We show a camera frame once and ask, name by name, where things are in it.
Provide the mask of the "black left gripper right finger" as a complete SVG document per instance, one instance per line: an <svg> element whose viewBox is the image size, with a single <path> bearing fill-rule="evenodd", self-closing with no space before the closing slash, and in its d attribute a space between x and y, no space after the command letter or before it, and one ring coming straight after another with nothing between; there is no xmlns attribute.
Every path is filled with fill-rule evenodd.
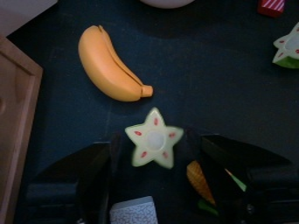
<svg viewBox="0 0 299 224"><path fill-rule="evenodd" d="M211 135L200 138L200 165L221 224L299 224L299 170L288 159Z"/></svg>

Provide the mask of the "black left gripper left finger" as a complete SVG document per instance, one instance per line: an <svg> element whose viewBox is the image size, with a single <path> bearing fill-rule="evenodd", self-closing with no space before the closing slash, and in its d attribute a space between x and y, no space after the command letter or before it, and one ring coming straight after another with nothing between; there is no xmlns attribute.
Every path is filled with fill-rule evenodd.
<svg viewBox="0 0 299 224"><path fill-rule="evenodd" d="M108 224L108 195L120 136L51 164L27 188L27 224Z"/></svg>

